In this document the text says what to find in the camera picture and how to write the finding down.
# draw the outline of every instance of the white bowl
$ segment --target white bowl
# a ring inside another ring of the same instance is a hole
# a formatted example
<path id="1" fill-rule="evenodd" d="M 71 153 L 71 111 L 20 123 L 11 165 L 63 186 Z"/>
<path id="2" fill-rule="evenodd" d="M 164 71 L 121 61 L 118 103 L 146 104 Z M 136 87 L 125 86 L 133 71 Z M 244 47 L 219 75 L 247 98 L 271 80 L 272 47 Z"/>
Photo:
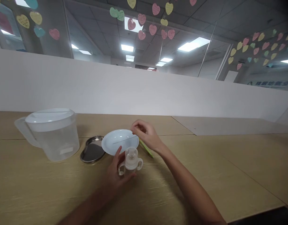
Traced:
<path id="1" fill-rule="evenodd" d="M 112 156 L 116 154 L 120 145 L 122 146 L 120 153 L 124 152 L 129 147 L 137 148 L 139 145 L 139 138 L 132 134 L 130 130 L 121 129 L 109 132 L 101 142 L 103 150 Z"/>

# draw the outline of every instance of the baby bottle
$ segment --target baby bottle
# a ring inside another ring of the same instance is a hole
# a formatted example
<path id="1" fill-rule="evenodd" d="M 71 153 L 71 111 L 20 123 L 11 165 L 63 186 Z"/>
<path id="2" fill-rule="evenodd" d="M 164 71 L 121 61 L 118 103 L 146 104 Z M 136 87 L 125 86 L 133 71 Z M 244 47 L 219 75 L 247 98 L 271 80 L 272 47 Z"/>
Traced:
<path id="1" fill-rule="evenodd" d="M 142 166 L 143 160 L 138 158 L 138 150 L 134 147 L 129 147 L 125 151 L 125 161 L 118 167 L 118 173 L 120 176 L 128 176 L 129 174 L 135 173 L 137 170 L 142 169 Z"/>

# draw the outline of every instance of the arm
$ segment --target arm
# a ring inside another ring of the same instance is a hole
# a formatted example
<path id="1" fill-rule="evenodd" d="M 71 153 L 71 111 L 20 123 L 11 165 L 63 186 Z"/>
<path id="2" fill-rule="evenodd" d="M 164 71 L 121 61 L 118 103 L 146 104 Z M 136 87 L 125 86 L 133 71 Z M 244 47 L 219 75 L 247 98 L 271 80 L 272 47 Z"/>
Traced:
<path id="1" fill-rule="evenodd" d="M 85 224 L 92 214 L 105 206 L 117 194 L 119 188 L 128 182 L 136 174 L 120 178 L 117 167 L 124 161 L 125 152 L 120 154 L 122 147 L 120 146 L 114 156 L 112 164 L 108 167 L 106 180 L 102 186 L 98 188 L 90 197 L 81 203 L 75 210 L 67 215 L 58 225 L 81 225 Z"/>
<path id="2" fill-rule="evenodd" d="M 188 199 L 191 207 L 197 212 L 204 223 L 226 224 L 210 196 L 187 168 L 160 140 L 151 124 L 137 120 L 131 126 L 131 131 L 141 138 L 150 149 L 162 157 L 183 195 Z"/>

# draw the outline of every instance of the blue paper heart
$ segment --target blue paper heart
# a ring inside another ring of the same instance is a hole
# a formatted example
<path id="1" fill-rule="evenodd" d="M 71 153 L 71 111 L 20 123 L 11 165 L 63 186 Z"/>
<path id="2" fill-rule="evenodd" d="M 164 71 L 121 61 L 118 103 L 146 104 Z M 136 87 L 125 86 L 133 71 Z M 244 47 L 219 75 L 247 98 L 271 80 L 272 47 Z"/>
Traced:
<path id="1" fill-rule="evenodd" d="M 37 9 L 39 6 L 37 0 L 25 0 L 25 2 L 32 9 Z"/>
<path id="2" fill-rule="evenodd" d="M 46 33 L 42 28 L 39 27 L 35 27 L 33 30 L 38 38 L 44 36 Z"/>

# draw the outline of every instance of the bottle handle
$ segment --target bottle handle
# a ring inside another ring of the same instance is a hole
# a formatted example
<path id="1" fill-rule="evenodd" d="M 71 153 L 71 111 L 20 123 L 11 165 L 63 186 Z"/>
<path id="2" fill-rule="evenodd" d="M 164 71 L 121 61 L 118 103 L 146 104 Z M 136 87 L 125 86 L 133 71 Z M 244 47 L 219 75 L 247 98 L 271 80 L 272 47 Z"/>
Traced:
<path id="1" fill-rule="evenodd" d="M 26 117 L 22 117 L 20 119 L 17 119 L 15 121 L 15 126 L 18 128 L 18 130 L 23 134 L 23 136 L 26 138 L 26 140 L 29 142 L 29 144 L 35 146 L 35 147 L 41 147 L 40 144 L 37 142 L 37 140 L 34 138 L 30 128 L 28 127 L 27 123 L 25 122 Z"/>

